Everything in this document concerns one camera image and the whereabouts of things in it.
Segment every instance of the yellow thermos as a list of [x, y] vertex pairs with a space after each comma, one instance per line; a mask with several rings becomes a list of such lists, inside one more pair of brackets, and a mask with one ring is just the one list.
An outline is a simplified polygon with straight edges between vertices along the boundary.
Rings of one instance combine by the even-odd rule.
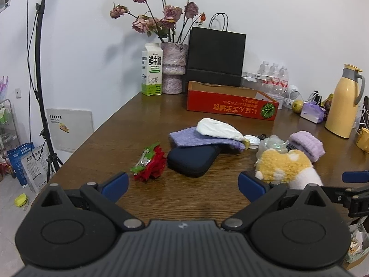
[[[345, 64], [342, 77], [334, 90], [331, 109], [325, 124], [329, 131], [345, 139], [350, 137], [357, 105], [364, 93], [365, 79], [359, 72], [362, 70], [351, 64]], [[362, 80], [360, 93], [358, 79]]]

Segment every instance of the blue gripper pad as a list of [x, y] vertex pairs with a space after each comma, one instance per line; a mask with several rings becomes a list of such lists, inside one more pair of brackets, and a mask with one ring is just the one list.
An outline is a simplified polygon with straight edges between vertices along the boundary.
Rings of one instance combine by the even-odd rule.
[[114, 203], [128, 190], [129, 177], [126, 172], [119, 172], [108, 181], [99, 184], [97, 190], [110, 201]]
[[250, 202], [254, 202], [264, 195], [270, 187], [254, 177], [253, 174], [242, 172], [238, 176], [238, 189]]
[[348, 183], [366, 183], [369, 181], [369, 172], [344, 172], [342, 174], [342, 181]]

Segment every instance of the navy blue pouch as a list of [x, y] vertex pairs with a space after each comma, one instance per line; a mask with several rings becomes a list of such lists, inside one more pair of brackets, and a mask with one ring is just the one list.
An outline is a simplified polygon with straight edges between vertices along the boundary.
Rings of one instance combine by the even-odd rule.
[[221, 151], [219, 145], [176, 147], [167, 156], [168, 167], [188, 177], [201, 177]]

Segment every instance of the light stand pole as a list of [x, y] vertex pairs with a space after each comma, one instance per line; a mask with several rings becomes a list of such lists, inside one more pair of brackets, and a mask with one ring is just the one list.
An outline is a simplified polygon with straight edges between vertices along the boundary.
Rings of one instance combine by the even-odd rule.
[[46, 159], [48, 162], [48, 173], [47, 173], [47, 182], [50, 180], [50, 169], [51, 163], [53, 164], [55, 171], [58, 171], [60, 165], [63, 165], [61, 160], [58, 158], [57, 154], [54, 152], [54, 148], [52, 146], [51, 137], [49, 126], [47, 123], [47, 118], [45, 114], [45, 106], [44, 106], [44, 99], [42, 97], [42, 85], [41, 85], [41, 67], [40, 67], [40, 50], [41, 50], [41, 29], [42, 29], [42, 18], [44, 16], [45, 10], [45, 0], [41, 0], [41, 4], [36, 4], [36, 11], [37, 11], [37, 21], [36, 21], [36, 38], [35, 38], [35, 66], [36, 66], [36, 84], [37, 89], [35, 89], [36, 99], [40, 106], [40, 115], [43, 125], [43, 130], [40, 133], [46, 140], [47, 147], [49, 149], [49, 156]]

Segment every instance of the flower vase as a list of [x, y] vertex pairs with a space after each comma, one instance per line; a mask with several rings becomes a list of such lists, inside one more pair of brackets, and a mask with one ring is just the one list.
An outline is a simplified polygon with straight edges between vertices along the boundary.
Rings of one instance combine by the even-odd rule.
[[163, 80], [164, 94], [180, 94], [182, 92], [181, 75], [186, 73], [187, 50], [186, 44], [162, 43], [163, 49]]

